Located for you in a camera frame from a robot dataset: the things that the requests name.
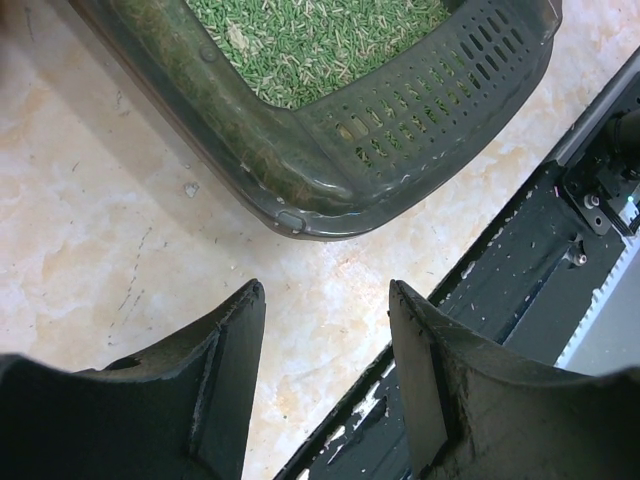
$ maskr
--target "slotted hole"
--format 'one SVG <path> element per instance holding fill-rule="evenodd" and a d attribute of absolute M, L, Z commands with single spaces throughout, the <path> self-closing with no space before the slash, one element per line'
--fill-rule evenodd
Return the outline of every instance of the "slotted hole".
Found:
<path fill-rule="evenodd" d="M 476 36 L 473 33 L 469 35 L 469 38 L 471 39 L 471 41 L 473 42 L 473 44 L 476 46 L 478 50 L 480 51 L 484 50 L 484 47 L 482 46 L 480 41 L 476 38 Z"/>
<path fill-rule="evenodd" d="M 496 71 L 499 72 L 500 68 L 498 67 L 498 64 L 496 63 L 496 61 L 491 57 L 491 55 L 485 55 L 485 57 L 487 59 L 487 62 L 489 62 L 489 65 L 491 65 L 491 67 Z"/>
<path fill-rule="evenodd" d="M 362 120 L 360 120 L 360 117 L 358 117 L 357 115 L 351 115 L 351 121 L 353 122 L 353 124 L 356 126 L 356 129 L 362 134 L 362 135 L 367 135 L 369 133 L 369 129 L 367 128 L 367 126 L 364 124 L 364 122 Z"/>
<path fill-rule="evenodd" d="M 509 40 L 507 37 L 504 37 L 502 41 L 507 46 L 507 48 L 511 51 L 511 53 L 516 53 L 516 48 L 513 46 L 513 43 L 511 43 L 511 40 Z"/>
<path fill-rule="evenodd" d="M 460 55 L 458 55 L 458 52 L 456 52 L 455 50 L 451 50 L 451 56 L 458 63 L 458 65 L 460 65 L 461 67 L 464 67 L 464 60 L 460 58 Z"/>
<path fill-rule="evenodd" d="M 340 134 L 340 136 L 342 138 L 344 138 L 345 140 L 349 141 L 349 142 L 353 142 L 353 135 L 352 133 L 347 129 L 347 127 L 345 127 L 344 125 L 342 125 L 341 123 L 338 123 L 336 125 L 336 130 L 338 130 L 338 133 Z"/>
<path fill-rule="evenodd" d="M 489 76 L 489 72 L 485 70 L 484 66 L 481 63 L 476 63 L 476 68 L 484 78 L 486 78 L 487 80 L 491 79 L 491 77 Z"/>
<path fill-rule="evenodd" d="M 462 83 L 460 80 L 458 80 L 456 82 L 456 85 L 458 85 L 458 88 L 460 90 L 462 90 L 462 93 L 464 93 L 465 97 L 467 97 L 467 98 L 471 97 L 471 91 L 469 90 L 469 88 L 464 83 Z"/>
<path fill-rule="evenodd" d="M 421 100 L 420 94 L 418 92 L 415 91 L 415 89 L 408 83 L 405 83 L 404 85 L 407 88 L 407 92 L 409 92 L 409 94 L 415 98 L 418 102 Z"/>
<path fill-rule="evenodd" d="M 427 127 L 425 126 L 424 123 L 422 123 L 422 120 L 420 120 L 417 116 L 413 116 L 411 117 L 411 122 L 418 128 L 418 130 L 420 130 L 422 133 L 426 133 L 427 131 Z"/>
<path fill-rule="evenodd" d="M 480 30 L 480 33 L 487 40 L 487 42 L 491 42 L 491 35 L 489 35 L 489 32 L 487 32 L 486 28 L 484 28 L 482 25 L 480 25 L 478 27 L 478 30 Z"/>
<path fill-rule="evenodd" d="M 400 130 L 400 132 L 402 132 L 402 134 L 407 137 L 407 140 L 413 142 L 416 137 L 413 136 L 413 133 L 411 133 L 411 130 L 409 130 L 409 127 L 407 127 L 406 124 L 401 123 L 400 125 L 398 125 L 398 130 Z"/>
<path fill-rule="evenodd" d="M 496 13 L 498 14 L 498 17 L 500 17 L 500 20 L 502 20 L 502 23 L 504 23 L 505 25 L 509 25 L 509 20 L 507 20 L 507 17 L 504 13 L 502 13 L 501 10 L 496 8 Z"/>
<path fill-rule="evenodd" d="M 418 80 L 418 83 L 427 91 L 430 92 L 431 91 L 431 85 L 429 85 L 429 83 L 422 77 L 418 76 L 416 77 L 416 80 Z"/>
<path fill-rule="evenodd" d="M 507 62 L 507 56 L 504 54 L 504 52 L 502 51 L 502 49 L 501 49 L 499 46 L 497 46 L 497 45 L 496 45 L 495 47 L 493 47 L 493 49 L 494 49 L 494 50 L 495 50 L 495 52 L 498 54 L 498 56 L 500 57 L 500 59 L 501 59 L 503 62 L 505 62 L 505 63 L 506 63 L 506 62 Z"/>
<path fill-rule="evenodd" d="M 389 105 L 386 100 L 380 100 L 380 105 L 382 105 L 384 113 L 387 115 L 387 117 L 396 118 L 396 112 L 393 110 L 393 108 L 391 108 L 391 105 Z"/>
<path fill-rule="evenodd" d="M 399 92 L 393 92 L 393 98 L 395 98 L 396 101 L 400 104 L 400 106 L 405 110 L 409 108 L 409 104 L 404 98 L 402 98 L 402 95 L 400 95 Z"/>
<path fill-rule="evenodd" d="M 451 100 L 451 102 L 454 105 L 460 105 L 460 99 L 456 96 L 456 94 L 453 91 L 448 90 L 447 97 L 449 97 L 449 100 Z"/>
<path fill-rule="evenodd" d="M 384 138 L 386 138 L 387 141 L 391 144 L 391 146 L 393 148 L 395 148 L 396 150 L 401 150 L 402 149 L 402 145 L 400 144 L 400 141 L 389 130 L 384 132 Z"/>
<path fill-rule="evenodd" d="M 439 97 L 436 97 L 435 101 L 436 101 L 436 105 L 438 105 L 438 108 L 442 110 L 442 113 L 444 113 L 446 116 L 449 116 L 449 109 L 444 104 L 444 102 Z"/>
<path fill-rule="evenodd" d="M 431 107 L 429 107 L 428 105 L 424 107 L 424 114 L 429 117 L 429 120 L 431 120 L 433 123 L 435 123 L 436 125 L 438 124 L 438 117 L 436 117 L 436 114 L 433 113 L 433 110 L 431 110 Z"/>
<path fill-rule="evenodd" d="M 478 90 L 480 90 L 480 82 L 478 81 L 476 76 L 471 72 L 469 72 L 469 74 L 467 76 L 469 77 L 469 81 L 471 82 L 471 85 L 473 85 Z"/>
<path fill-rule="evenodd" d="M 383 150 L 382 145 L 380 145 L 380 142 L 377 139 L 375 138 L 371 139 L 371 146 L 373 147 L 373 150 L 381 157 L 389 156 L 387 152 Z"/>
<path fill-rule="evenodd" d="M 442 66 L 443 70 L 449 74 L 450 77 L 455 76 L 456 72 L 454 72 L 453 68 L 451 68 L 449 64 L 444 60 L 440 60 L 440 65 Z"/>
<path fill-rule="evenodd" d="M 462 47 L 462 51 L 467 56 L 467 58 L 469 60 L 473 60 L 473 53 L 471 53 L 471 50 L 469 50 L 469 47 L 467 47 L 467 45 L 464 42 L 460 43 L 460 46 Z"/>
<path fill-rule="evenodd" d="M 369 118 L 371 118 L 371 121 L 376 127 L 381 127 L 383 125 L 382 120 L 380 120 L 378 114 L 373 111 L 373 108 L 367 107 L 367 113 L 369 114 Z"/>
<path fill-rule="evenodd" d="M 373 162 L 369 158 L 367 152 L 364 151 L 362 147 L 356 148 L 356 156 L 362 160 L 362 162 L 367 166 L 367 168 L 373 167 Z"/>
<path fill-rule="evenodd" d="M 489 17 L 487 18 L 487 21 L 489 22 L 489 25 L 491 25 L 491 28 L 493 28 L 494 32 L 500 33 L 500 27 L 496 22 L 493 21 L 493 18 Z"/>
<path fill-rule="evenodd" d="M 513 34 L 514 38 L 516 40 L 518 40 L 518 43 L 520 45 L 524 45 L 524 41 L 522 40 L 522 37 L 520 36 L 520 33 L 518 33 L 518 31 L 515 28 L 511 29 L 511 33 Z"/>
<path fill-rule="evenodd" d="M 436 72 L 433 68 L 429 69 L 429 73 L 433 77 L 433 79 L 438 82 L 440 85 L 444 83 L 444 79 L 440 76 L 438 72 Z"/>

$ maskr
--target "marble floor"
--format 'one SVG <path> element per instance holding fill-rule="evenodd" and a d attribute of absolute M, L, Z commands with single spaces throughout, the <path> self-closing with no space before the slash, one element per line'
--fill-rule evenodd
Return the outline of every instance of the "marble floor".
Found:
<path fill-rule="evenodd" d="M 245 478 L 271 478 L 389 342 L 389 280 L 428 295 L 640 45 L 640 0 L 564 14 L 545 78 L 460 174 L 322 244 L 246 212 L 65 1 L 0 0 L 0 351 L 101 368 L 256 277 L 268 314 Z"/>

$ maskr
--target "litter box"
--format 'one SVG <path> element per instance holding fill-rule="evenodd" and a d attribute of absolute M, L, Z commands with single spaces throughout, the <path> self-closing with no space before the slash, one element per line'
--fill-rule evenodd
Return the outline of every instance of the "litter box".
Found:
<path fill-rule="evenodd" d="M 236 197 L 278 233 L 390 221 L 489 143 L 544 75 L 561 0 L 445 1 L 451 16 L 297 110 L 260 100 L 184 0 L 71 0 Z"/>

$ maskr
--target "white serrated strip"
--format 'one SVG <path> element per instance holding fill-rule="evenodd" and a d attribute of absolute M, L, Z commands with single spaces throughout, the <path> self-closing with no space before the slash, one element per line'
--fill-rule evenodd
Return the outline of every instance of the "white serrated strip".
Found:
<path fill-rule="evenodd" d="M 627 203 L 624 210 L 621 212 L 621 217 L 625 221 L 629 221 L 629 219 L 635 217 L 637 215 L 637 210 L 632 203 Z M 555 366 L 558 368 L 567 368 L 569 362 L 578 351 L 578 348 L 582 344 L 582 341 L 589 333 L 589 330 L 595 323 L 598 315 L 602 311 L 602 308 L 611 297 L 611 294 L 616 289 L 620 279 L 624 276 L 625 272 L 631 265 L 631 261 L 636 256 L 638 251 L 640 251 L 640 236 L 636 235 L 633 238 L 624 238 L 622 241 L 625 244 L 625 249 L 620 255 L 620 258 L 616 262 L 616 264 L 611 269 L 611 272 L 607 276 L 606 280 L 602 284 L 602 287 L 593 291 L 593 297 L 591 299 L 591 305 L 587 310 L 587 313 L 582 317 L 576 331 L 573 332 L 573 335 L 569 339 L 569 342 L 565 345 L 564 350 L 556 360 Z"/>

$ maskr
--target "gray surface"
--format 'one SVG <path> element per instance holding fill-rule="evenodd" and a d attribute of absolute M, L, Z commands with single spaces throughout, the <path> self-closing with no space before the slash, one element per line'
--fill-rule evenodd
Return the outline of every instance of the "gray surface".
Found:
<path fill-rule="evenodd" d="M 631 260 L 566 368 L 602 375 L 631 365 L 640 366 L 640 255 Z"/>

